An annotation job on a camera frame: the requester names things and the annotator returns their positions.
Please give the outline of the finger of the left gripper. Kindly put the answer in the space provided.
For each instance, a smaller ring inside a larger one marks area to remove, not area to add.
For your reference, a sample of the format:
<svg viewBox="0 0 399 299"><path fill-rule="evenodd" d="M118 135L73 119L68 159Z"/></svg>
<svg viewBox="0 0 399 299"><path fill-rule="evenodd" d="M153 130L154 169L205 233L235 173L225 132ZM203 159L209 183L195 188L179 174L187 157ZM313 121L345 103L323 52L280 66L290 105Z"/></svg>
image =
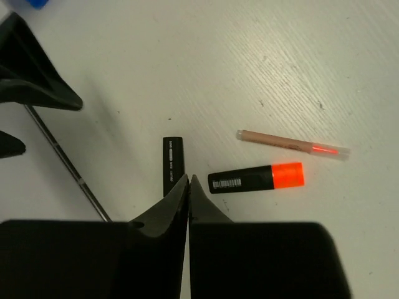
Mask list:
<svg viewBox="0 0 399 299"><path fill-rule="evenodd" d="M0 131L0 158L19 156L25 152L26 146L21 140Z"/></svg>
<svg viewBox="0 0 399 299"><path fill-rule="evenodd" d="M79 111L82 99L61 78L25 20L1 23L1 103Z"/></svg>

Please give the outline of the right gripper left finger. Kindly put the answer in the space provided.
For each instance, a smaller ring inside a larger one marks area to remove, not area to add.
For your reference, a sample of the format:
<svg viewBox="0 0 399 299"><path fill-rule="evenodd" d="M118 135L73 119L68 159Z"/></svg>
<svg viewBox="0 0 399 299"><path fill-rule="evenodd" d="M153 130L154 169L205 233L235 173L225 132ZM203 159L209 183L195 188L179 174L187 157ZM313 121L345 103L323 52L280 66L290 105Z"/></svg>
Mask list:
<svg viewBox="0 0 399 299"><path fill-rule="evenodd" d="M128 222L3 222L1 297L178 298L189 186Z"/></svg>

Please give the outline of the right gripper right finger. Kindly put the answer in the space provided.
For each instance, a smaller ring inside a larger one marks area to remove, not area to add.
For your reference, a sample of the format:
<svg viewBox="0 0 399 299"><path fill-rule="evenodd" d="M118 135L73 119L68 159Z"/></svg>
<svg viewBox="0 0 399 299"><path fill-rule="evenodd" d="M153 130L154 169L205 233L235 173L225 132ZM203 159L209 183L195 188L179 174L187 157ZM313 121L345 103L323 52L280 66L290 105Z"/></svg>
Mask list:
<svg viewBox="0 0 399 299"><path fill-rule="evenodd" d="M192 298L350 298L329 232L314 222L234 222L190 191Z"/></svg>

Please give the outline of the green cap black highlighter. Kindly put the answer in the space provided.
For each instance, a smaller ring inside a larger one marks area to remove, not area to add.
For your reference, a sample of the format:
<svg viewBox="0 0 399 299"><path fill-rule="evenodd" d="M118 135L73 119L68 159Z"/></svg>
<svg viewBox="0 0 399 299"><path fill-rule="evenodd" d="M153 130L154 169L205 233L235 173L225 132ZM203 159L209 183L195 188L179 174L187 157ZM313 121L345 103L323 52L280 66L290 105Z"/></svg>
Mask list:
<svg viewBox="0 0 399 299"><path fill-rule="evenodd" d="M163 196L165 197L186 173L182 137L163 138Z"/></svg>

